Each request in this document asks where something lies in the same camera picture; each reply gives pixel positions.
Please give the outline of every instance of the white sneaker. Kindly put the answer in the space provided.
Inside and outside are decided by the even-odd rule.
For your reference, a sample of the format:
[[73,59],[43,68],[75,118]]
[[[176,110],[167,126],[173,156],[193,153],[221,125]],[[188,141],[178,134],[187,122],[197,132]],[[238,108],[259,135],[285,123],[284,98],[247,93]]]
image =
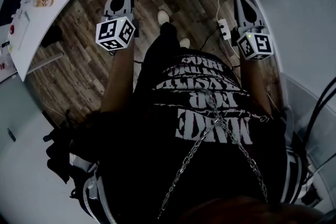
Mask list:
[[180,47],[189,49],[189,47],[190,47],[190,40],[188,38],[183,38],[180,41]]
[[164,12],[163,10],[159,11],[158,22],[160,26],[163,25],[164,23],[169,23],[169,16],[167,12]]

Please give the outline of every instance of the white desk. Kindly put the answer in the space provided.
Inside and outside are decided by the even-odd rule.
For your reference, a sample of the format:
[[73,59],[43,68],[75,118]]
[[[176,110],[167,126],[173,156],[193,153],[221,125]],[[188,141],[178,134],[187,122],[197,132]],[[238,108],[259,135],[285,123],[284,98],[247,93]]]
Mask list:
[[[46,8],[35,8],[32,3],[25,4],[24,9],[27,11],[30,23],[23,36],[20,49],[16,50],[13,48],[10,53],[17,72],[23,81],[26,78],[30,64],[42,39],[58,14],[68,2],[69,0],[55,0],[51,7]],[[33,69],[35,70],[36,67],[58,59],[61,56],[62,52],[54,57],[43,60],[42,63],[38,63]]]

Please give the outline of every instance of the electrical outlet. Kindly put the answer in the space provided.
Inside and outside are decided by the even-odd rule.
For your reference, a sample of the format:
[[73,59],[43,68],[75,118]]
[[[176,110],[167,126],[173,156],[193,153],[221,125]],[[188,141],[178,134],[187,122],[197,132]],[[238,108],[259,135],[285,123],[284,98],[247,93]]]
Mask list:
[[222,32],[222,36],[225,40],[231,38],[231,32],[229,29],[229,26],[227,25],[226,19],[220,19],[218,20],[218,25],[220,27],[220,30]]

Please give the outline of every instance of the floor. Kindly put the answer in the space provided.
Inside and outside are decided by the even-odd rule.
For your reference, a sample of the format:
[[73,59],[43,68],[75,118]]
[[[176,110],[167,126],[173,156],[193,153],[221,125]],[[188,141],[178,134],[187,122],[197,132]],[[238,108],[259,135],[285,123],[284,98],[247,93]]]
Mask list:
[[[108,70],[113,57],[95,43],[96,24],[100,22],[107,0],[71,0],[60,13],[55,24],[63,32],[62,41],[48,48],[40,47],[33,62],[63,51],[65,56],[28,75],[30,85],[51,118],[60,124],[64,113],[81,122],[86,115],[99,110]],[[135,0],[135,17],[140,23],[140,37],[135,40],[134,59],[142,61],[150,44],[159,34],[156,16],[165,10],[177,27],[178,38],[189,38],[191,47],[200,49],[205,38],[216,27],[217,0]],[[219,17],[226,18],[230,28],[235,26],[233,0],[220,0]],[[218,48],[219,33],[214,34],[204,51],[228,60]],[[239,59],[225,41],[219,41],[233,66]],[[264,86],[277,106],[281,106],[281,92],[274,57],[260,62]],[[134,64],[134,86],[141,65]]]

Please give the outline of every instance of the metal chain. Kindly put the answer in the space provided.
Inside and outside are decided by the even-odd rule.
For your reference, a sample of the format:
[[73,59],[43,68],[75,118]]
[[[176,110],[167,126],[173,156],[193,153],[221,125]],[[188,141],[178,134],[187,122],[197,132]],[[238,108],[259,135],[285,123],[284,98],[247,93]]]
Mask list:
[[187,165],[189,164],[190,160],[192,159],[192,157],[194,156],[194,154],[196,153],[196,151],[198,150],[199,146],[201,145],[201,142],[206,138],[207,134],[212,131],[216,126],[221,126],[224,130],[225,133],[227,133],[230,137],[230,139],[232,140],[233,143],[237,144],[240,151],[244,154],[244,156],[246,157],[247,159],[247,162],[248,164],[250,165],[252,171],[255,173],[255,175],[257,176],[257,179],[258,179],[258,182],[259,182],[259,185],[260,185],[260,189],[262,191],[262,194],[264,195],[264,199],[265,199],[265,202],[268,202],[268,195],[267,195],[267,188],[266,188],[266,185],[264,183],[264,179],[261,175],[261,172],[256,164],[256,162],[249,156],[248,152],[244,149],[243,145],[241,144],[241,142],[239,142],[237,140],[237,138],[234,136],[234,134],[228,129],[227,127],[227,123],[225,122],[225,120],[222,118],[222,116],[220,115],[218,109],[217,109],[217,106],[215,104],[215,99],[212,95],[212,93],[208,90],[205,90],[205,89],[202,89],[201,90],[202,92],[204,92],[205,96],[206,97],[209,97],[208,98],[208,103],[209,105],[211,106],[211,108],[213,109],[213,112],[215,113],[215,121],[214,121],[214,124],[211,125],[209,128],[207,128],[200,136],[199,140],[197,140],[194,144],[194,146],[192,147],[192,149],[189,151],[189,153],[187,154],[187,156],[184,158],[183,162],[182,162],[182,167],[180,168],[180,170],[177,171],[176,173],[176,176],[175,176],[175,179],[173,181],[173,184],[172,186],[169,188],[164,200],[163,200],[163,203],[162,203],[162,206],[161,206],[161,209],[160,209],[160,212],[159,212],[159,215],[158,215],[158,219],[160,219],[160,217],[162,216],[162,214],[164,213],[164,211],[166,210],[166,207],[168,205],[168,202],[169,202],[169,198],[170,196],[172,195],[173,191],[174,191],[174,188],[178,182],[178,180],[180,179],[181,175],[183,174],[183,172],[185,171]]

